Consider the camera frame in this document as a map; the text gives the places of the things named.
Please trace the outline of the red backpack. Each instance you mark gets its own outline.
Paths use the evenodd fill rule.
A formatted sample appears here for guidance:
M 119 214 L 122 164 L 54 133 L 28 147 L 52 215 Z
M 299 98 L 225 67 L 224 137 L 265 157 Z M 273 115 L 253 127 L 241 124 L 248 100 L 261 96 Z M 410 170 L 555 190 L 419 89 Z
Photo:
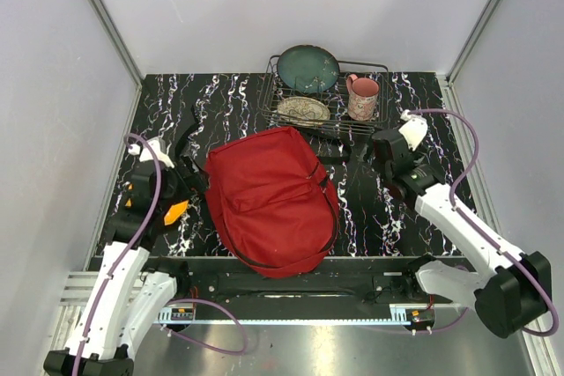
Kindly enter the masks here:
M 222 244 L 269 278 L 314 270 L 338 237 L 338 193 L 327 166 L 349 162 L 351 146 L 317 129 L 267 129 L 224 144 L 199 166 L 189 155 L 195 118 L 172 145 L 188 181 L 204 193 Z

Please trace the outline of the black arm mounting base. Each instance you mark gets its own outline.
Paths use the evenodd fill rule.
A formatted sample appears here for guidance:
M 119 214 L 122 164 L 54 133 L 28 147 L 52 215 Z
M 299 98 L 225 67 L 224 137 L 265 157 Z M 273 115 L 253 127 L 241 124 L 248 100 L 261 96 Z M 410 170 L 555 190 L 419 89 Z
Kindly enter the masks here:
M 410 274 L 413 257 L 325 258 L 314 270 L 297 276 L 262 276 L 234 258 L 152 257 L 144 272 L 169 271 L 180 278 L 176 297 L 200 299 L 355 298 L 362 302 L 425 304 L 430 296 Z

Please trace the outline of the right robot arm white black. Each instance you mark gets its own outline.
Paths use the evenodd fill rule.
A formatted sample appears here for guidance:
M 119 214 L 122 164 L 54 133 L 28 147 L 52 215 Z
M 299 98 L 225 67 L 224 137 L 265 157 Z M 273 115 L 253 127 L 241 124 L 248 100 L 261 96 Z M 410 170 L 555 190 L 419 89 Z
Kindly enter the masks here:
M 367 155 L 390 195 L 440 230 L 473 270 L 424 256 L 400 280 L 401 294 L 414 303 L 428 295 L 449 299 L 474 311 L 500 338 L 549 313 L 553 325 L 543 334 L 552 335 L 559 317 L 552 301 L 550 262 L 539 252 L 526 254 L 503 239 L 457 199 L 430 165 L 419 162 L 416 149 L 424 134 L 407 126 L 376 131 Z

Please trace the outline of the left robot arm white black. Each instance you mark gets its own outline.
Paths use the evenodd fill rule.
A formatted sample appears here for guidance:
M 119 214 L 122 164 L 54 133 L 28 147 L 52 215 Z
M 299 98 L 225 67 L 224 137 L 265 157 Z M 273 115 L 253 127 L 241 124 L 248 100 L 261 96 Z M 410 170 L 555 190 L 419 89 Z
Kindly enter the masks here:
M 131 375 L 138 347 L 160 309 L 189 295 L 188 266 L 150 256 L 189 200 L 208 188 L 189 156 L 169 167 L 140 160 L 108 224 L 102 264 L 85 310 L 62 350 L 43 363 L 48 375 Z

